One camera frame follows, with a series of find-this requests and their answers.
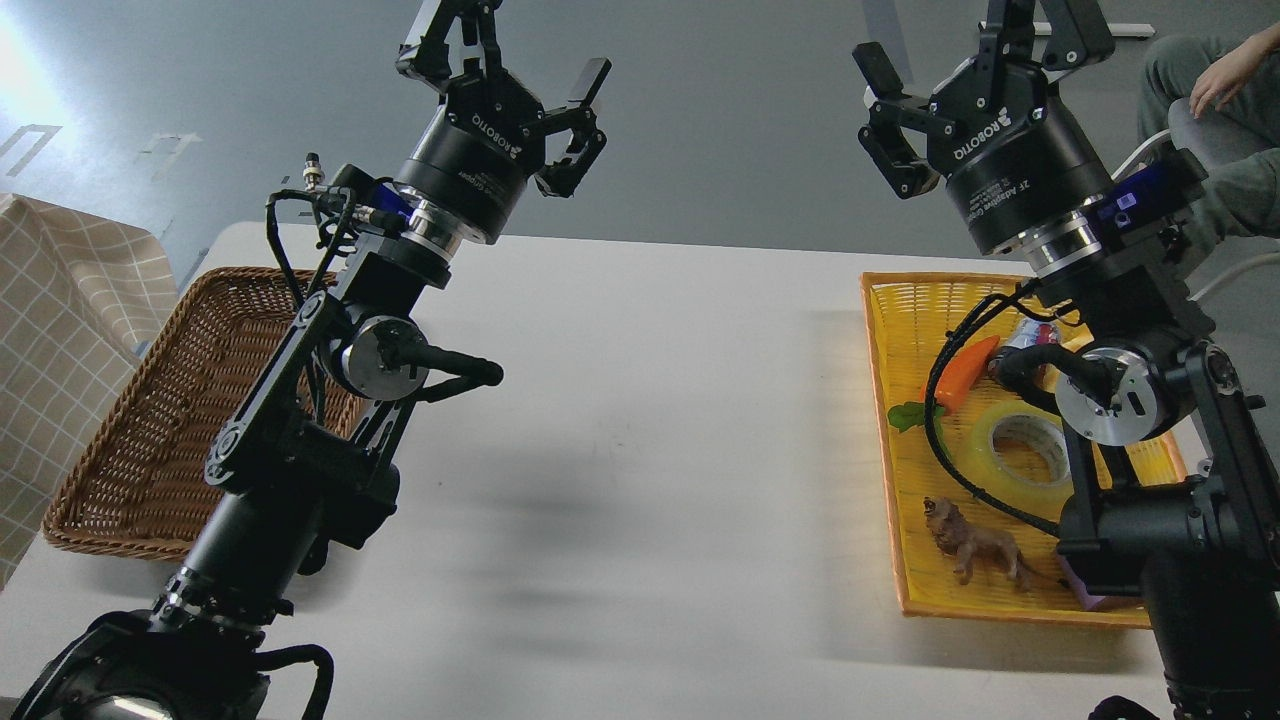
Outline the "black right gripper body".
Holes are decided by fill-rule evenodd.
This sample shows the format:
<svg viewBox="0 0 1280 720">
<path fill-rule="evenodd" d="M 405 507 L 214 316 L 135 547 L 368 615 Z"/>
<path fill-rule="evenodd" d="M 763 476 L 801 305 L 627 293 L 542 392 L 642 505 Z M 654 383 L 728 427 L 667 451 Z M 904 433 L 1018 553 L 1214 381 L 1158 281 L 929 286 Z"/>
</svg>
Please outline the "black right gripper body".
<svg viewBox="0 0 1280 720">
<path fill-rule="evenodd" d="M 1112 181 L 1038 64 L 1006 63 L 1001 95 L 980 105 L 975 63 L 966 59 L 934 87 L 931 101 L 956 128 L 928 140 L 928 163 L 975 246 L 991 255 L 1107 193 Z"/>
</svg>

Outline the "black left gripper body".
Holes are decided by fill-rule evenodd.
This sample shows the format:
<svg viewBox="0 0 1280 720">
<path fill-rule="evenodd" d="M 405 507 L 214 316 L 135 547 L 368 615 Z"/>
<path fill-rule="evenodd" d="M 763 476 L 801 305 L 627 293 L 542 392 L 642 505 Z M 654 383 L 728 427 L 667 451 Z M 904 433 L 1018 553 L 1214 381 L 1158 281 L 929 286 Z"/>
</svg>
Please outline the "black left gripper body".
<svg viewBox="0 0 1280 720">
<path fill-rule="evenodd" d="M 500 237 L 545 141 L 524 124 L 541 101 L 508 70 L 454 77 L 396 182 L 470 225 L 483 243 Z"/>
</svg>

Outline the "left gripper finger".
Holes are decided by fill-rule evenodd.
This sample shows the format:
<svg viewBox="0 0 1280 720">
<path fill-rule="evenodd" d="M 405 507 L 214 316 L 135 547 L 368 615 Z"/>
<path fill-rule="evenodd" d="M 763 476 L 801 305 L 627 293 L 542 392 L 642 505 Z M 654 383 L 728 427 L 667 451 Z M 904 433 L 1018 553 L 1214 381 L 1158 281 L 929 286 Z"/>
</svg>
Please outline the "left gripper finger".
<svg viewBox="0 0 1280 720">
<path fill-rule="evenodd" d="M 564 151 L 556 160 L 544 163 L 532 176 L 541 195 L 571 197 L 607 145 L 593 104 L 611 69 L 612 61 L 607 56 L 589 59 L 564 106 L 544 111 L 522 124 L 525 137 L 531 141 L 570 132 Z"/>
<path fill-rule="evenodd" d="M 396 70 L 445 95 L 504 70 L 497 40 L 500 1 L 425 1 L 399 45 Z"/>
</svg>

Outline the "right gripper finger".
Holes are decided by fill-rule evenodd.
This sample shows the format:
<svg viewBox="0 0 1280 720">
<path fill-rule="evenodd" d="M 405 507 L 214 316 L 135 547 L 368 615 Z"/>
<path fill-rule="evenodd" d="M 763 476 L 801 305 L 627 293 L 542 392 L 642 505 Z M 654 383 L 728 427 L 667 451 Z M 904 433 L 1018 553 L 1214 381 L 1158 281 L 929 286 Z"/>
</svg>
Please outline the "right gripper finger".
<svg viewBox="0 0 1280 720">
<path fill-rule="evenodd" d="M 1039 59 L 1043 68 L 1073 70 L 1114 55 L 1116 41 L 1097 1 L 989 1 L 979 32 L 975 72 L 992 73 L 1006 60 L 1030 58 L 1037 6 L 1043 9 L 1050 27 Z"/>
<path fill-rule="evenodd" d="M 946 137 L 947 122 L 931 110 L 931 102 L 904 91 L 904 83 L 883 46 L 859 44 L 852 59 L 861 72 L 873 100 L 859 142 L 890 188 L 900 199 L 932 191 L 940 173 L 906 141 L 905 129 L 928 137 Z"/>
</svg>

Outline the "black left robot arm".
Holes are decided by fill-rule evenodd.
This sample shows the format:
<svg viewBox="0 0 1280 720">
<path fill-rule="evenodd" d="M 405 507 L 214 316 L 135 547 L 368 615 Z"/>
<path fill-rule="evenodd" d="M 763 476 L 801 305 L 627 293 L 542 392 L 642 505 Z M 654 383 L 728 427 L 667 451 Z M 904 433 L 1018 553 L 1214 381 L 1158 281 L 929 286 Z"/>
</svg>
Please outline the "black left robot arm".
<svg viewBox="0 0 1280 720">
<path fill-rule="evenodd" d="M 352 550 L 396 511 L 393 457 L 417 404 L 504 377 L 430 343 L 411 311 L 443 288 L 465 241 L 494 243 L 529 182 L 568 197 L 605 146 L 593 106 L 612 64 L 584 67 L 547 109 L 506 67 L 495 1 L 422 9 L 396 69 L 439 102 L 399 173 L 352 165 L 266 205 L 266 238 L 294 316 L 211 442 L 204 479 L 221 500 L 150 609 L 106 612 L 42 670 L 17 719 L 255 719 L 270 675 L 312 664 L 303 708 L 320 719 L 335 665 L 317 644 L 262 650 L 293 611 L 285 589 L 332 542 Z"/>
</svg>

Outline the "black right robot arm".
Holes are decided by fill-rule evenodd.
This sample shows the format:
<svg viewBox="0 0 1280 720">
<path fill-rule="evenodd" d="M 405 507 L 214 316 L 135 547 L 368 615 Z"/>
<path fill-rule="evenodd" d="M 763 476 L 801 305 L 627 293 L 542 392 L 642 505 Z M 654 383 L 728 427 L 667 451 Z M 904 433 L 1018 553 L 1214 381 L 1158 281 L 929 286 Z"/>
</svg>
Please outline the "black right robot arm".
<svg viewBox="0 0 1280 720">
<path fill-rule="evenodd" d="M 872 94 L 859 140 L 901 199 L 940 181 L 986 254 L 1024 252 L 1034 275 L 979 301 L 925 378 L 923 427 L 941 466 L 936 386 L 960 347 L 1034 295 L 1076 311 L 1093 341 L 1041 345 L 998 378 L 1062 421 L 1074 487 L 1059 521 L 980 501 L 1056 537 L 1092 594 L 1139 596 L 1179 719 L 1277 716 L 1277 471 L 1213 323 L 1178 277 L 1204 168 L 1187 149 L 1137 150 L 1106 170 L 1057 82 L 1115 49 L 1093 1 L 992 1 L 975 55 L 931 95 L 905 91 L 877 42 L 854 59 Z"/>
</svg>

